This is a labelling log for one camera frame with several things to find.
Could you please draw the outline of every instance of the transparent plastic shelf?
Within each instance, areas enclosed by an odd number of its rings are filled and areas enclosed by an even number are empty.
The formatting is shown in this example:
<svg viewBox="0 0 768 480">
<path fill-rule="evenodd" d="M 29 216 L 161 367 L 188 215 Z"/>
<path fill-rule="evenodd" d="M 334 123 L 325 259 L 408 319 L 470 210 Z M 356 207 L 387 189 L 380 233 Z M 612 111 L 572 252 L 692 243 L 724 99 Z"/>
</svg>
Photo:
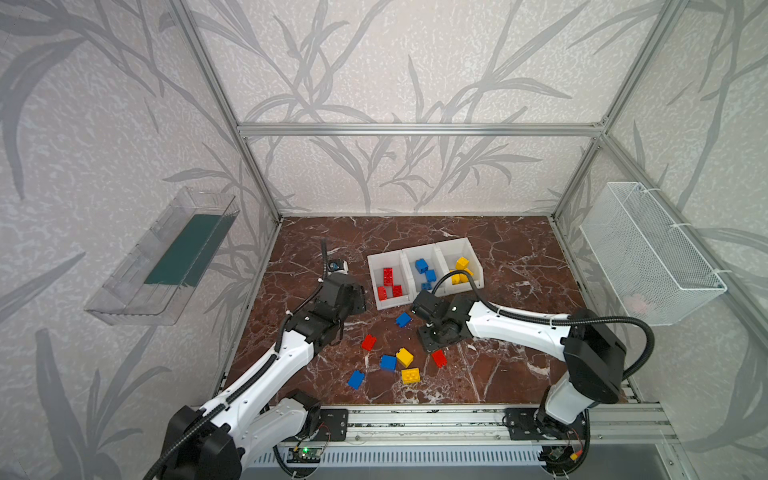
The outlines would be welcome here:
<svg viewBox="0 0 768 480">
<path fill-rule="evenodd" d="M 239 212 L 234 195 L 182 188 L 85 311 L 110 325 L 174 325 Z"/>
</svg>

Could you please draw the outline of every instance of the white wire basket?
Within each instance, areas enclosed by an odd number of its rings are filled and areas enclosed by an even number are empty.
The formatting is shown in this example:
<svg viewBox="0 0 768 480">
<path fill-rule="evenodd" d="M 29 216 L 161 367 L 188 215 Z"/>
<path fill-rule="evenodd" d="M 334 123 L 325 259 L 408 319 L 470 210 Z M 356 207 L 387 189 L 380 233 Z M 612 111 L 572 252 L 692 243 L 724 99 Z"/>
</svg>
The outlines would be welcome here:
<svg viewBox="0 0 768 480">
<path fill-rule="evenodd" d="M 727 289 L 643 184 L 609 182 L 581 232 L 630 316 L 671 325 Z"/>
</svg>

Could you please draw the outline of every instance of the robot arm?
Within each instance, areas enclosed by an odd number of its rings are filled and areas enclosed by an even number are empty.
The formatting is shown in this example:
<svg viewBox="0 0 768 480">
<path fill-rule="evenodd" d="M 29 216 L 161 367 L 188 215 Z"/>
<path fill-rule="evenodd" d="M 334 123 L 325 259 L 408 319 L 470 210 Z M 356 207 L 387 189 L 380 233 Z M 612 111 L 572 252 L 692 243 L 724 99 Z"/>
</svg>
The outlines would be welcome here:
<svg viewBox="0 0 768 480">
<path fill-rule="evenodd" d="M 185 406 L 171 418 L 159 466 L 145 479 L 157 470 L 161 480 L 232 480 L 278 442 L 317 432 L 320 401 L 303 392 L 289 393 L 262 413 L 293 374 L 343 331 L 346 318 L 366 309 L 365 291 L 346 274 L 345 263 L 316 292 L 314 302 L 286 317 L 278 341 L 239 379 L 197 411 Z"/>
<path fill-rule="evenodd" d="M 197 411 L 185 406 L 174 415 L 164 453 L 144 480 L 156 473 L 161 480 L 233 480 L 269 447 L 318 431 L 320 402 L 305 393 L 291 392 L 263 412 L 288 379 L 343 332 L 349 315 L 365 311 L 364 289 L 346 274 L 345 263 L 344 271 L 331 273 L 316 293 L 310 306 L 306 301 L 286 317 L 275 345 L 238 380 Z M 412 311 L 426 320 L 419 338 L 428 353 L 475 337 L 529 346 L 564 361 L 568 372 L 545 393 L 535 414 L 535 426 L 544 434 L 565 438 L 579 413 L 619 399 L 626 347 L 604 324 L 589 321 L 592 312 L 534 313 L 467 296 L 448 303 L 427 290 L 416 297 Z M 645 359 L 653 349 L 653 333 L 647 330 Z M 635 370 L 643 362 L 638 360 Z"/>
<path fill-rule="evenodd" d="M 428 353 L 471 337 L 498 339 L 529 346 L 565 362 L 568 371 L 545 393 L 537 414 L 539 427 L 566 432 L 579 413 L 595 403 L 619 400 L 627 348 L 605 325 L 556 326 L 556 320 L 589 318 L 584 311 L 575 316 L 548 314 L 495 306 L 457 296 L 451 303 L 423 290 L 412 311 L 426 320 L 419 338 Z M 512 319 L 499 310 L 537 318 L 547 324 Z"/>
</svg>

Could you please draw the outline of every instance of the leaf pattern wallpaper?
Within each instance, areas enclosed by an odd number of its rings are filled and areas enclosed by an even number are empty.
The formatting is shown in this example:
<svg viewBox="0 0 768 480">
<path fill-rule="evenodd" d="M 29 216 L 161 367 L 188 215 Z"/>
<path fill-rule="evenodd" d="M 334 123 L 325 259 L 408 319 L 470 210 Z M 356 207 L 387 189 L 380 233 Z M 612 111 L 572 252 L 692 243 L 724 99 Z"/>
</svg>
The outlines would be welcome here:
<svg viewBox="0 0 768 480">
<path fill-rule="evenodd" d="M 766 10 L 765 1 L 691 0 L 611 131 L 763 306 Z M 578 227 L 605 182 L 624 180 L 601 154 L 559 220 L 606 313 L 623 311 Z M 620 334 L 642 347 L 642 335 Z M 634 379 L 645 400 L 662 401 L 700 478 L 768 471 L 768 353 L 722 300 L 658 328 L 654 357 Z"/>
<path fill-rule="evenodd" d="M 599 121 L 661 4 L 190 2 L 240 122 L 316 123 Z M 249 140 L 288 214 L 546 214 L 588 142 Z"/>
<path fill-rule="evenodd" d="M 275 226 L 163 2 L 0 2 L 0 478 L 144 474 L 217 387 Z M 183 187 L 240 215 L 174 326 L 88 298 Z"/>
</svg>

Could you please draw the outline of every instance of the brown marble surface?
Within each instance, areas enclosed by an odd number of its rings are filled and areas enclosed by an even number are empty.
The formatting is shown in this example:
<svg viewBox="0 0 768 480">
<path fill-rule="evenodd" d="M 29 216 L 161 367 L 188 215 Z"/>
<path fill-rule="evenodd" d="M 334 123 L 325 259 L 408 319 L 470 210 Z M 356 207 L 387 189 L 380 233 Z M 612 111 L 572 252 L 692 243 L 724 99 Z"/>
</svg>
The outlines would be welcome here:
<svg viewBox="0 0 768 480">
<path fill-rule="evenodd" d="M 350 317 L 344 340 L 326 347 L 280 391 L 300 388 L 324 404 L 344 403 L 538 403 L 565 365 L 536 350 L 497 340 L 465 341 L 443 349 L 438 369 L 419 344 L 418 317 L 399 328 L 407 306 L 379 312 L 372 298 L 366 257 L 424 243 L 468 237 L 483 266 L 485 297 L 526 310 L 572 313 L 584 305 L 546 217 L 341 217 L 287 218 L 277 238 L 257 301 L 237 347 L 228 382 L 269 349 L 286 309 L 295 308 L 321 272 L 319 242 L 366 288 L 368 310 Z M 360 347 L 377 338 L 372 352 Z M 398 372 L 379 368 L 381 355 L 405 347 L 422 381 L 403 385 Z M 356 369 L 366 374 L 359 390 L 346 383 Z"/>
</svg>

